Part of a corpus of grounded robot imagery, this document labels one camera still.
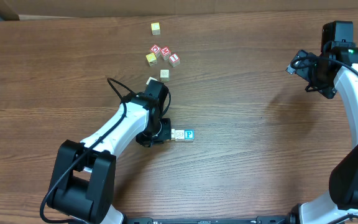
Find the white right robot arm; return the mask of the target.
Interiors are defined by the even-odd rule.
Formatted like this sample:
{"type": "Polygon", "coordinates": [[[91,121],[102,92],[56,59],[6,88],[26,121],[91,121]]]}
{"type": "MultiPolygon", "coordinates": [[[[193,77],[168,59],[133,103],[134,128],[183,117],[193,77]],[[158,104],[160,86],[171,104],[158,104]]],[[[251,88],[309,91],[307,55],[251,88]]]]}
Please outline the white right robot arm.
{"type": "Polygon", "coordinates": [[[343,223],[358,219],[358,48],[334,47],[319,56],[300,50],[287,72],[306,80],[306,91],[317,91],[328,99],[340,94],[353,148],[331,172],[328,191],[293,207],[286,222],[343,223]]]}

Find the wooden block with K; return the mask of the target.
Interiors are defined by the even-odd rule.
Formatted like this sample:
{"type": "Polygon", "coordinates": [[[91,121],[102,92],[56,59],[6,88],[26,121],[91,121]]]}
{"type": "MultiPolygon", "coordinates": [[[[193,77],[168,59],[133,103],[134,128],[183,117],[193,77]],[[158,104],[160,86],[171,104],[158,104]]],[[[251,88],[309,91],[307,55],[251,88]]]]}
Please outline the wooden block with K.
{"type": "Polygon", "coordinates": [[[149,77],[149,79],[147,80],[147,82],[146,82],[146,85],[148,85],[151,81],[158,81],[156,78],[154,78],[154,77],[149,77]]]}

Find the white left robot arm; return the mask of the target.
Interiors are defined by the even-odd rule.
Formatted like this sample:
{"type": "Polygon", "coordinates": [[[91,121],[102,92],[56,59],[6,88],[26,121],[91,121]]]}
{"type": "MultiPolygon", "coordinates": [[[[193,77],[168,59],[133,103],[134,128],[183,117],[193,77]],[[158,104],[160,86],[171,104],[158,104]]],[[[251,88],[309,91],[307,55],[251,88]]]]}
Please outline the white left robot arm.
{"type": "Polygon", "coordinates": [[[46,223],[45,207],[65,215],[62,223],[127,223],[113,206],[118,157],[132,140],[151,147],[171,139],[165,101],[169,91],[134,93],[121,97],[116,114],[91,136],[66,140],[58,149],[48,192],[39,208],[46,223]]]}

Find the wooden block with umbrella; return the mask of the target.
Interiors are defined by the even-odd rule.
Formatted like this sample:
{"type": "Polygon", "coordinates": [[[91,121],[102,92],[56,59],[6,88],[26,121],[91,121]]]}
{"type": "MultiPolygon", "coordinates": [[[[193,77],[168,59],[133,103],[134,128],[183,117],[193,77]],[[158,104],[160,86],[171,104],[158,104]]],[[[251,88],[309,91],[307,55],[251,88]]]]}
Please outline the wooden block with umbrella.
{"type": "Polygon", "coordinates": [[[171,141],[175,141],[176,135],[175,135],[175,129],[171,129],[171,141]]]}

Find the wooden block blue letter P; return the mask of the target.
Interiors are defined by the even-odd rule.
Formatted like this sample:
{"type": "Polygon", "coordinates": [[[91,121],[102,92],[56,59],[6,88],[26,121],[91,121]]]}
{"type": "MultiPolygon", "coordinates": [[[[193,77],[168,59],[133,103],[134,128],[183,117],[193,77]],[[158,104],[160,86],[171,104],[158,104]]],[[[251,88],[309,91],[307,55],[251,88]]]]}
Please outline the wooden block blue letter P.
{"type": "Polygon", "coordinates": [[[195,132],[193,129],[184,130],[184,134],[185,134],[185,141],[194,141],[195,132]]]}

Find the wooden block with turtle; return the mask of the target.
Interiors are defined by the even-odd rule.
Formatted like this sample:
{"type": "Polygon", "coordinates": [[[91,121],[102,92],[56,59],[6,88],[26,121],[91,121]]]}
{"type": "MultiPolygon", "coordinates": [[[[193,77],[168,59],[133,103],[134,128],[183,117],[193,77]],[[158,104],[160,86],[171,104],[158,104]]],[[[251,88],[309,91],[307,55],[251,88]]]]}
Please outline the wooden block with turtle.
{"type": "Polygon", "coordinates": [[[160,81],[168,82],[170,80],[170,71],[169,70],[161,70],[160,71],[160,81]]]}

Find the wooden block with pretzel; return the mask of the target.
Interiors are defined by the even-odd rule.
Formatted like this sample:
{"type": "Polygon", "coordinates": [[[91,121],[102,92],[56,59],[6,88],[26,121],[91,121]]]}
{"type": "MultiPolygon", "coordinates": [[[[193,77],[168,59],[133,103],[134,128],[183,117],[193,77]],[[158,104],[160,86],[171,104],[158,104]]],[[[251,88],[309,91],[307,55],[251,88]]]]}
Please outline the wooden block with pretzel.
{"type": "Polygon", "coordinates": [[[182,129],[175,130],[175,140],[176,141],[184,141],[185,140],[185,131],[182,129]]]}

